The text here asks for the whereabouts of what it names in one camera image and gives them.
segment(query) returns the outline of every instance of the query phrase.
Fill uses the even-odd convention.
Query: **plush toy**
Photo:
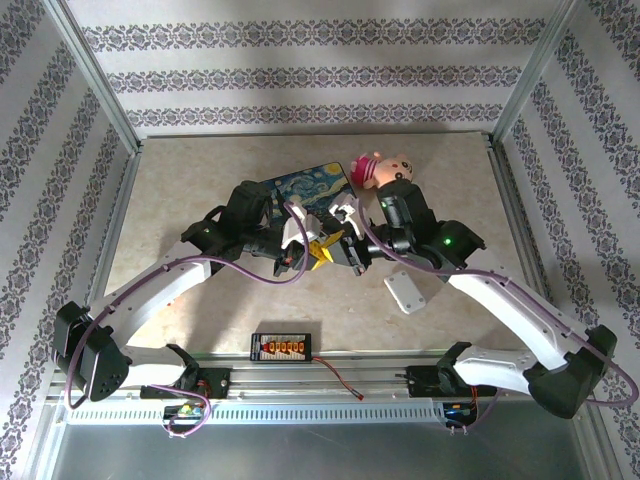
[[[373,158],[361,155],[351,162],[351,180],[359,187],[372,188],[406,178],[413,177],[413,167],[404,154],[382,159],[379,152],[374,152]]]

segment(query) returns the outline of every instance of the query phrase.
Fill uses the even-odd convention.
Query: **cable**
[[[196,393],[196,392],[190,392],[188,390],[181,390],[179,388],[168,387],[166,385],[149,385],[149,387],[157,388],[158,390],[164,390],[165,392],[169,392],[169,393],[176,393],[178,395],[195,397],[202,400],[204,404],[204,411],[200,416],[200,420],[198,420],[198,423],[196,423],[193,427],[191,427],[186,432],[178,433],[173,431],[172,427],[175,425],[175,420],[178,416],[174,415],[173,417],[171,417],[169,419],[169,423],[166,426],[165,425],[162,426],[169,433],[170,436],[187,438],[189,435],[192,435],[196,433],[198,430],[200,430],[202,426],[205,423],[207,423],[207,420],[209,420],[209,417],[211,416],[211,402],[209,402],[209,399],[206,396],[200,395],[199,393]]]
[[[362,202],[360,200],[357,200],[357,202],[358,202],[358,216],[360,217],[360,222],[364,227],[365,233],[371,239],[371,241],[380,249],[380,251],[383,252],[386,256],[394,259],[398,263],[406,265],[407,267],[411,267],[413,269],[420,270],[422,272],[431,273],[434,275],[442,275],[442,274],[447,274],[449,276],[477,275],[480,277],[488,278],[490,280],[494,280],[496,282],[501,282],[504,288],[512,292],[515,292],[518,295],[521,295],[526,300],[528,300],[529,302],[533,303],[536,307],[538,307],[540,311],[547,316],[547,319],[549,321],[551,321],[553,324],[558,326],[558,328],[561,330],[561,333],[564,333],[567,336],[567,338],[570,338],[581,347],[584,347],[587,350],[589,350],[593,355],[595,355],[595,357],[598,360],[603,362],[605,365],[607,365],[607,367],[609,367],[611,370],[615,371],[618,375],[620,375],[629,384],[629,387],[631,388],[630,395],[627,398],[624,398],[622,400],[608,401],[608,400],[587,399],[586,400],[587,403],[591,405],[601,406],[601,407],[602,406],[628,407],[633,405],[636,402],[636,400],[638,400],[638,396],[640,396],[640,392],[638,391],[638,385],[627,372],[625,372],[617,363],[615,363],[609,357],[602,354],[600,350],[598,350],[593,345],[585,341],[580,335],[576,334],[571,328],[567,327],[560,319],[556,318],[556,316],[552,314],[544,305],[542,305],[538,300],[536,300],[535,297],[530,295],[526,290],[524,290],[522,287],[520,287],[516,283],[511,282],[508,277],[505,277],[498,273],[487,272],[485,270],[479,270],[479,269],[473,269],[473,268],[466,269],[466,270],[441,271],[435,268],[430,268],[425,265],[421,265],[417,262],[414,262],[413,260],[402,257],[398,255],[396,252],[394,252],[393,250],[391,250],[378,237],[376,237],[375,233],[373,233],[373,231],[371,230],[371,227],[369,226],[368,220],[365,219],[364,207],[362,205]]]
[[[249,278],[251,278],[253,280],[257,280],[259,282],[266,283],[268,285],[290,285],[290,284],[295,283],[298,280],[300,280],[302,275],[304,275],[304,273],[306,272],[307,265],[309,264],[310,247],[309,247],[309,239],[307,238],[305,228],[302,225],[302,221],[295,214],[295,212],[291,208],[291,205],[292,204],[290,202],[287,202],[287,203],[284,204],[284,208],[287,209],[287,211],[289,212],[289,214],[291,215],[293,220],[296,222],[296,226],[298,227],[298,229],[302,233],[302,240],[303,240],[303,243],[304,243],[304,257],[303,257],[303,260],[302,260],[302,267],[300,268],[300,271],[294,277],[291,277],[290,279],[283,280],[283,281],[277,281],[277,280],[271,280],[271,279],[268,279],[268,278],[262,278],[262,277],[256,275],[255,273],[250,272],[249,270],[246,270],[245,268],[242,268],[239,265],[236,265],[233,262],[230,262],[230,261],[225,260],[223,258],[212,257],[212,256],[209,256],[209,255],[193,255],[193,256],[185,257],[185,258],[178,258],[177,260],[169,262],[166,265],[163,265],[163,266],[153,270],[152,272],[150,272],[149,274],[145,275],[140,280],[138,280],[136,283],[131,285],[129,288],[127,288],[124,292],[122,292],[116,298],[114,298],[113,302],[111,302],[109,305],[107,305],[104,308],[104,310],[102,312],[100,312],[98,314],[98,316],[89,324],[89,326],[87,327],[85,332],[80,337],[80,340],[78,340],[78,344],[76,346],[76,349],[73,351],[73,354],[71,355],[71,361],[69,362],[69,368],[67,369],[67,379],[66,379],[65,384],[64,384],[64,402],[65,402],[65,406],[69,410],[75,410],[80,405],[82,405],[84,403],[84,401],[87,399],[86,395],[82,395],[82,397],[80,397],[80,399],[75,404],[71,403],[71,388],[72,388],[72,385],[73,385],[73,377],[76,374],[76,368],[78,367],[78,361],[80,360],[80,355],[82,354],[82,352],[84,350],[84,347],[87,344],[87,340],[89,339],[89,336],[98,327],[98,325],[100,325],[100,322],[102,322],[107,317],[107,315],[115,312],[116,309],[118,308],[118,306],[120,306],[120,304],[122,304],[122,302],[125,299],[127,299],[127,297],[129,297],[131,294],[133,294],[136,290],[138,290],[143,285],[145,285],[148,282],[150,282],[151,280],[153,280],[158,275],[166,273],[166,272],[170,271],[173,267],[176,267],[178,265],[182,265],[184,263],[192,263],[192,262],[195,262],[195,261],[203,261],[204,260],[204,261],[210,261],[210,262],[219,263],[221,265],[226,265],[227,267],[230,267],[231,269],[233,269],[233,270],[235,270],[237,272],[240,272],[243,275],[245,275],[245,276],[247,276],[247,277],[249,277]]]
[[[502,395],[502,389],[499,388],[496,394],[493,396],[491,403],[489,403],[489,405],[487,405],[486,410],[482,412],[482,415],[478,416],[479,409],[476,410],[476,420],[467,427],[467,430],[473,430],[474,428],[477,428],[478,425],[480,425],[482,422],[484,422],[487,419],[487,417],[489,417],[493,409],[496,407],[496,404],[498,403],[498,399],[500,398],[501,395]]]
[[[323,364],[325,367],[327,367],[329,370],[331,370],[333,372],[333,374],[338,377],[338,380],[340,380],[340,383],[342,383],[342,385],[344,386],[344,388],[346,388],[347,390],[349,390],[349,392],[351,393],[351,395],[353,395],[354,397],[356,397],[358,400],[362,401],[364,400],[364,395],[362,395],[359,391],[357,391],[355,388],[353,388],[351,385],[349,385],[343,378],[342,376],[338,373],[338,371],[333,368],[333,366],[327,362],[325,359],[320,358],[320,357],[313,357],[312,360],[315,360],[318,363]]]

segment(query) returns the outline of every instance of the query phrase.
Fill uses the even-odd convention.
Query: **purple cable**
[[[196,393],[196,392],[188,392],[186,390],[181,390],[179,388],[167,387],[165,385],[149,385],[149,386],[153,388],[157,388],[158,390],[164,390],[165,392],[169,392],[169,393],[177,393],[178,395],[189,395],[202,400],[202,402],[204,403],[204,411],[202,412],[202,416],[200,417],[200,420],[198,421],[198,423],[196,423],[193,427],[191,427],[186,432],[182,432],[182,433],[174,432],[171,429],[171,427],[175,425],[175,419],[177,415],[171,417],[167,426],[165,427],[163,425],[163,428],[169,433],[170,436],[187,438],[189,435],[192,435],[196,433],[198,430],[200,430],[202,426],[205,423],[207,423],[207,420],[209,420],[209,416],[211,415],[211,402],[209,402],[209,399],[204,395],[200,395],[199,393]]]
[[[300,232],[302,233],[302,241],[303,241],[303,244],[304,244],[304,257],[302,259],[302,267],[300,268],[300,271],[294,277],[291,277],[290,279],[283,280],[283,281],[271,280],[269,278],[262,278],[262,277],[256,275],[255,273],[250,272],[249,270],[247,270],[247,269],[245,269],[243,267],[240,267],[239,265],[236,265],[233,262],[230,262],[228,260],[224,260],[222,258],[211,257],[209,255],[193,255],[193,256],[185,257],[185,258],[178,258],[177,260],[169,262],[166,265],[163,265],[163,266],[155,269],[154,271],[150,272],[148,275],[142,277],[136,283],[131,285],[124,292],[122,292],[120,295],[118,295],[118,297],[116,297],[111,304],[107,305],[104,308],[104,310],[98,314],[98,316],[95,318],[95,320],[93,320],[93,322],[91,322],[89,324],[89,326],[87,327],[85,332],[80,337],[80,340],[78,340],[78,345],[76,346],[76,349],[73,351],[73,355],[71,355],[71,361],[69,362],[69,368],[67,370],[67,379],[66,379],[65,384],[64,384],[64,403],[65,403],[65,406],[69,410],[75,410],[80,405],[82,405],[82,403],[87,399],[86,395],[82,395],[82,397],[80,397],[80,399],[75,404],[72,404],[71,403],[71,388],[72,388],[72,385],[73,385],[73,377],[76,374],[76,368],[78,367],[78,362],[80,361],[80,355],[82,355],[84,347],[87,344],[87,340],[89,339],[89,336],[91,335],[91,333],[93,333],[93,331],[98,327],[98,325],[100,325],[100,322],[102,322],[107,317],[107,315],[109,315],[110,313],[113,313],[115,311],[115,309],[117,309],[118,306],[127,297],[129,297],[132,293],[134,293],[136,290],[138,290],[140,287],[142,287],[143,285],[145,285],[149,281],[153,280],[158,275],[163,274],[165,272],[168,272],[169,270],[171,270],[173,267],[175,267],[177,265],[182,265],[184,263],[191,263],[191,262],[194,262],[194,261],[206,260],[206,261],[216,262],[216,263],[220,263],[222,265],[226,265],[227,267],[230,267],[233,270],[235,270],[237,272],[240,272],[243,275],[245,275],[245,276],[247,276],[247,277],[249,277],[249,278],[251,278],[253,280],[257,280],[259,282],[266,283],[268,285],[290,285],[290,284],[295,283],[298,280],[300,280],[302,275],[304,275],[304,273],[306,272],[307,265],[309,264],[310,247],[309,247],[309,239],[307,238],[306,231],[304,229],[304,225],[302,225],[302,221],[295,214],[295,212],[291,208],[291,205],[292,204],[290,202],[286,202],[284,204],[284,208],[287,210],[287,212],[289,212],[289,214],[291,215],[291,218],[293,218],[293,220],[296,222],[296,226],[298,227],[298,230],[300,230]],[[161,389],[165,389],[166,390],[167,388],[172,388],[172,387],[162,387]],[[193,393],[193,392],[187,392],[187,391],[182,391],[182,390],[173,389],[173,388],[172,388],[172,390],[176,390],[176,391],[178,391],[178,392],[180,392],[182,394],[185,394],[185,395],[191,395]]]
[[[503,285],[504,288],[521,295],[522,297],[526,298],[528,301],[536,305],[540,309],[540,311],[547,317],[548,320],[550,320],[552,323],[557,325],[558,328],[560,328],[562,333],[567,335],[568,338],[571,338],[574,342],[576,342],[581,347],[584,347],[587,350],[589,350],[591,353],[593,353],[598,360],[603,362],[611,370],[615,371],[618,375],[620,375],[629,384],[629,387],[631,388],[631,394],[627,398],[624,398],[622,400],[606,401],[606,400],[588,399],[587,403],[591,405],[600,406],[600,407],[628,407],[633,405],[636,402],[636,400],[638,400],[638,396],[639,396],[638,385],[627,372],[625,372],[622,368],[620,368],[620,366],[618,366],[618,364],[612,361],[609,357],[607,357],[606,355],[603,355],[597,348],[592,346],[590,343],[587,343],[582,337],[580,337],[580,335],[573,332],[563,322],[557,319],[546,307],[540,304],[540,302],[538,302],[533,296],[527,293],[523,288],[518,286],[516,283],[511,282],[508,277],[505,277],[497,273],[487,272],[485,270],[478,270],[478,269],[442,271],[442,270],[436,270],[435,268],[427,267],[425,265],[421,265],[417,262],[414,262],[413,260],[410,260],[408,258],[404,258],[398,255],[396,252],[394,252],[388,246],[386,246],[378,237],[376,237],[375,233],[373,233],[373,231],[371,230],[371,227],[369,226],[368,220],[365,218],[364,207],[362,206],[362,202],[360,200],[358,200],[358,216],[360,217],[360,221],[362,222],[364,231],[366,232],[367,236],[371,239],[371,241],[380,249],[380,251],[382,251],[385,255],[387,255],[389,258],[394,259],[398,263],[402,263],[407,267],[411,267],[416,270],[420,270],[422,272],[432,273],[434,275],[442,275],[443,273],[446,273],[449,276],[478,275],[480,277],[495,280],[496,282],[499,282],[499,283],[502,282],[504,284]]]

